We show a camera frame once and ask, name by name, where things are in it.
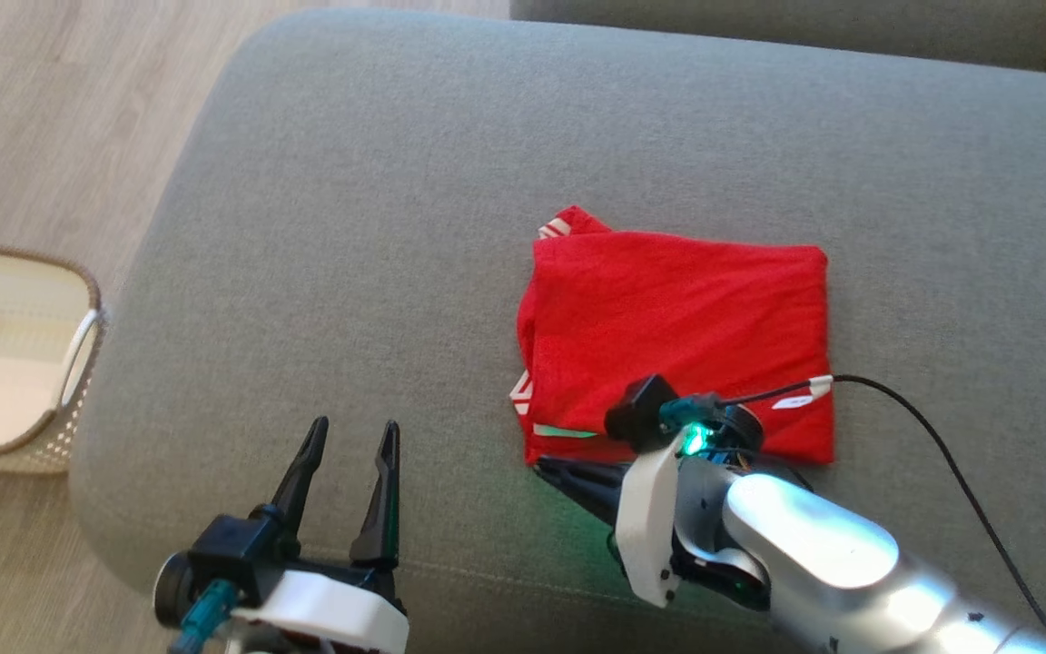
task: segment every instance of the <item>woven basket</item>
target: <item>woven basket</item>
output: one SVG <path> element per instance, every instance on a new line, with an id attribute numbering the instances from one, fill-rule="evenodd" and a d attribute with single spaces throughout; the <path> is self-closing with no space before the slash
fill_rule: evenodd
<path id="1" fill-rule="evenodd" d="M 0 472 L 65 472 L 99 341 L 78 266 L 0 248 Z"/>

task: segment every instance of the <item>sofa cushion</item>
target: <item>sofa cushion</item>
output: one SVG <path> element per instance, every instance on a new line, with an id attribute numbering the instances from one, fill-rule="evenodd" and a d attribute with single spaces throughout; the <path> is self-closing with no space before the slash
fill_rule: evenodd
<path id="1" fill-rule="evenodd" d="M 150 591 L 320 413 L 301 537 L 344 556 L 393 418 L 411 651 L 790 651 L 701 588 L 637 603 L 605 526 L 522 465 L 515 314 L 569 203 L 820 245 L 837 371 L 934 419 L 1046 604 L 1046 74 L 380 10 L 267 26 L 196 121 L 79 426 L 104 562 Z M 817 488 L 1028 621 L 926 434 L 836 392 Z"/>

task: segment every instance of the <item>teal connector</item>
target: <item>teal connector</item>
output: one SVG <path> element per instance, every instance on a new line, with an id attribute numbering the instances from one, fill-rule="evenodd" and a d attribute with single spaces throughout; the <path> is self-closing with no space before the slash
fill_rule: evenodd
<path id="1" fill-rule="evenodd" d="M 236 601 L 236 587 L 231 582 L 214 580 L 209 583 L 183 617 L 180 636 L 168 647 L 167 654 L 201 654 L 217 628 L 229 619 Z"/>

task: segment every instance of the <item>wooden floor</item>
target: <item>wooden floor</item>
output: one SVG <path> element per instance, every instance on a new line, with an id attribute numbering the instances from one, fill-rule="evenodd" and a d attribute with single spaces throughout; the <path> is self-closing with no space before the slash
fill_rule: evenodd
<path id="1" fill-rule="evenodd" d="M 0 0 L 0 244 L 82 262 L 116 297 L 237 43 L 309 5 L 506 17 L 507 0 Z M 0 476 L 0 653 L 163 651 L 79 538 L 66 477 Z"/>

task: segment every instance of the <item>folded red shirt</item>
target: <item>folded red shirt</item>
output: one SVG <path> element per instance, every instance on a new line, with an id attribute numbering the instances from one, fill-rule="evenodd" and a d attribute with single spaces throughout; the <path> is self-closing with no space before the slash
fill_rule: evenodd
<path id="1" fill-rule="evenodd" d="M 821 249 L 612 231 L 569 207 L 540 228 L 533 253 L 518 324 L 526 373 L 511 390 L 528 465 L 545 454 L 632 459 L 602 419 L 653 374 L 682 396 L 731 397 L 829 373 Z M 799 409 L 773 402 L 748 406 L 765 451 L 834 460 L 832 397 Z"/>

